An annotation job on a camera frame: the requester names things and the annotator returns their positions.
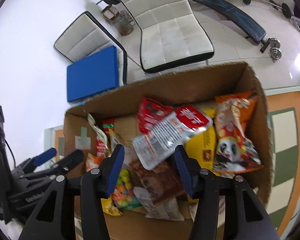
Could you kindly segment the red white jelly cup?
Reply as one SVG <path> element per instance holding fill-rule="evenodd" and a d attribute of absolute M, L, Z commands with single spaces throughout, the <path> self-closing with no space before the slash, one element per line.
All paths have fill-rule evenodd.
<path fill-rule="evenodd" d="M 173 110 L 146 134 L 133 140 L 139 161 L 146 170 L 153 170 L 193 136 L 206 131 L 213 120 L 200 109 L 185 105 Z"/>

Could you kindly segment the open cardboard milk box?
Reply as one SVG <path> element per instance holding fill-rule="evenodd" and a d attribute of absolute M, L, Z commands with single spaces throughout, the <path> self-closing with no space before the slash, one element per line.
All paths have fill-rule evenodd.
<path fill-rule="evenodd" d="M 63 211 L 81 220 L 84 239 L 215 239 L 218 208 L 225 198 L 224 239 L 278 239 L 264 205 L 271 182 L 271 143 L 267 102 L 253 69 L 245 62 L 167 74 L 96 96 L 65 114 L 65 153 L 96 153 L 97 121 L 154 113 L 149 98 L 172 107 L 147 133 L 138 132 L 132 153 L 117 146 L 98 172 L 83 165 L 68 181 L 81 188 Z M 110 160 L 116 161 L 113 175 Z M 151 219 L 134 211 L 106 215 L 101 201 L 118 193 L 126 162 L 137 176 L 144 207 L 166 205 L 188 194 L 198 200 L 194 220 Z"/>

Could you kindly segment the brown snack packet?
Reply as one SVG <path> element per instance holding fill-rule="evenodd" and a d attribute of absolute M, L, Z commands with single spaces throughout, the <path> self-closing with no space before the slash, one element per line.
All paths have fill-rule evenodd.
<path fill-rule="evenodd" d="M 143 188 L 149 192 L 154 205 L 159 205 L 185 193 L 179 175 L 166 161 L 160 163 L 153 170 L 146 170 L 140 161 L 130 163 L 130 167 L 138 176 Z"/>

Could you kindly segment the long barbell on floor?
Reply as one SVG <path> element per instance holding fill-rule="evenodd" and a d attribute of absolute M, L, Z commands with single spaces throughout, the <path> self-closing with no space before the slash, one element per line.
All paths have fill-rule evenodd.
<path fill-rule="evenodd" d="M 242 0 L 244 4 L 250 5 L 252 0 Z M 290 10 L 290 7 L 286 3 L 277 4 L 273 0 L 256 0 L 262 3 L 266 3 L 268 5 L 271 5 L 274 9 L 281 9 L 282 14 L 285 16 L 285 18 L 290 19 L 292 18 L 292 11 Z"/>

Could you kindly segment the colourful candy ball bag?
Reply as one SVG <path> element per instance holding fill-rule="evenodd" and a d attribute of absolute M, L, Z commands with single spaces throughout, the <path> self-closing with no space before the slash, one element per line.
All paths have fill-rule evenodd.
<path fill-rule="evenodd" d="M 112 200 L 118 208 L 132 210 L 141 207 L 141 203 L 134 194 L 134 185 L 131 180 L 130 172 L 127 169 L 120 171 Z"/>

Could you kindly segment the red green snack packet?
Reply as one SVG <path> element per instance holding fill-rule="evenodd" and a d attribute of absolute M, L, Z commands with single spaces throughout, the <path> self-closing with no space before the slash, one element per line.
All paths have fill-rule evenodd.
<path fill-rule="evenodd" d="M 103 145 L 105 146 L 106 151 L 106 157 L 111 156 L 111 136 L 114 133 L 115 128 L 115 119 L 105 119 L 101 121 L 98 126 L 100 132 L 99 132 L 99 139 L 102 141 Z"/>

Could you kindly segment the large yellow black snack bag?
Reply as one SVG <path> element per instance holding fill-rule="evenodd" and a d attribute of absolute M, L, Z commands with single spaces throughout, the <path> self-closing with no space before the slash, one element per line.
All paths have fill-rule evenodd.
<path fill-rule="evenodd" d="M 214 126 L 211 125 L 206 131 L 186 142 L 185 150 L 190 158 L 198 161 L 201 168 L 212 171 L 216 145 L 216 132 Z"/>

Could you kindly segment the clear plastic snack packet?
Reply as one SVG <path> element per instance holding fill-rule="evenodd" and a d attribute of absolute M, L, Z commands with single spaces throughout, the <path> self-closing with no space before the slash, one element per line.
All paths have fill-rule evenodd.
<path fill-rule="evenodd" d="M 94 130 L 96 133 L 96 153 L 104 153 L 106 157 L 108 156 L 109 147 L 108 147 L 108 138 L 104 131 L 100 129 L 95 122 L 95 119 L 92 117 L 92 115 L 89 113 L 87 116 L 88 123 L 90 127 Z"/>

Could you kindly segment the white chair with blue cushion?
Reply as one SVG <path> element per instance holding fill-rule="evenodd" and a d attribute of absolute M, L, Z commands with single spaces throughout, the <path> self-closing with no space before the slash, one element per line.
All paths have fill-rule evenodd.
<path fill-rule="evenodd" d="M 107 47 L 117 48 L 119 85 L 127 84 L 128 55 L 122 44 L 90 12 L 72 22 L 54 43 L 54 48 L 71 62 L 77 62 Z"/>

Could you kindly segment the clear mixed snack bag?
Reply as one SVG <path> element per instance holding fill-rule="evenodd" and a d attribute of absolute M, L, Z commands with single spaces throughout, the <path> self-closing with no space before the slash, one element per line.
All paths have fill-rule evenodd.
<path fill-rule="evenodd" d="M 123 161 L 124 164 L 129 165 L 130 163 L 138 160 L 138 156 L 136 155 L 133 144 L 131 142 L 122 139 L 118 134 L 116 134 L 112 130 L 109 131 L 109 137 L 109 144 L 112 151 L 115 149 L 117 144 L 123 146 L 125 150 L 125 159 Z"/>

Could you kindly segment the small yellow snack bag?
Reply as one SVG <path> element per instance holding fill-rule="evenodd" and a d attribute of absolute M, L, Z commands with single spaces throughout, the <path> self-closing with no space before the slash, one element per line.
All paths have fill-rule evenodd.
<path fill-rule="evenodd" d="M 121 216 L 121 211 L 115 206 L 113 200 L 111 197 L 104 199 L 101 199 L 102 204 L 102 210 L 105 214 L 108 214 L 110 216 Z"/>

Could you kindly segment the orange panda snack bag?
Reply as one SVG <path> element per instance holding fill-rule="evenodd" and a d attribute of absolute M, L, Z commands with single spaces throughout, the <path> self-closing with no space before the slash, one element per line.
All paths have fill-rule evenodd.
<path fill-rule="evenodd" d="M 219 173 L 246 173 L 263 167 L 252 141 L 245 135 L 258 102 L 255 91 L 215 97 L 214 119 L 218 144 L 213 170 Z"/>

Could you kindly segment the large water jug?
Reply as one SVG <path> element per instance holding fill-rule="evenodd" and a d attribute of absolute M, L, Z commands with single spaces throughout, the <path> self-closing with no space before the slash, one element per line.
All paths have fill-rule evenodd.
<path fill-rule="evenodd" d="M 126 10 L 119 11 L 119 15 L 113 20 L 113 26 L 122 36 L 127 36 L 134 31 L 132 17 Z"/>

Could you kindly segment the small red triangular packet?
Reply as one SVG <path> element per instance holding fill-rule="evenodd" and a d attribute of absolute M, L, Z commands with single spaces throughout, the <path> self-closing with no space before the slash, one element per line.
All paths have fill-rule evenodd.
<path fill-rule="evenodd" d="M 165 106 L 152 99 L 143 98 L 137 112 L 139 131 L 146 134 L 173 110 L 172 106 Z"/>

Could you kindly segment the grey barcode snack packet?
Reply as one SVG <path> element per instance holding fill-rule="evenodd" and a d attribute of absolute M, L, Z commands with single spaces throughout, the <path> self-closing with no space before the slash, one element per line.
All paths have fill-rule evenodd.
<path fill-rule="evenodd" d="M 133 192 L 146 210 L 145 217 L 160 220 L 170 220 L 181 222 L 185 218 L 179 210 L 179 206 L 175 197 L 163 204 L 155 205 L 151 199 L 149 192 L 141 187 L 134 187 Z"/>

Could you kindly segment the white padded chair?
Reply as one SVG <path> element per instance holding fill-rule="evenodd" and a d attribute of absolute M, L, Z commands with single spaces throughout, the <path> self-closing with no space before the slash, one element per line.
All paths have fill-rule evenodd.
<path fill-rule="evenodd" d="M 215 50 L 188 0 L 120 0 L 141 31 L 147 74 L 211 59 Z"/>

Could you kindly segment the chrome dumbbell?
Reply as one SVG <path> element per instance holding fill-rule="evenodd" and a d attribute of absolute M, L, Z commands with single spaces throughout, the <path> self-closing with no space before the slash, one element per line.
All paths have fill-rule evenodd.
<path fill-rule="evenodd" d="M 282 57 L 282 52 L 281 52 L 281 43 L 277 38 L 270 38 L 269 40 L 269 46 L 270 46 L 270 57 L 274 60 L 277 61 L 281 59 Z"/>

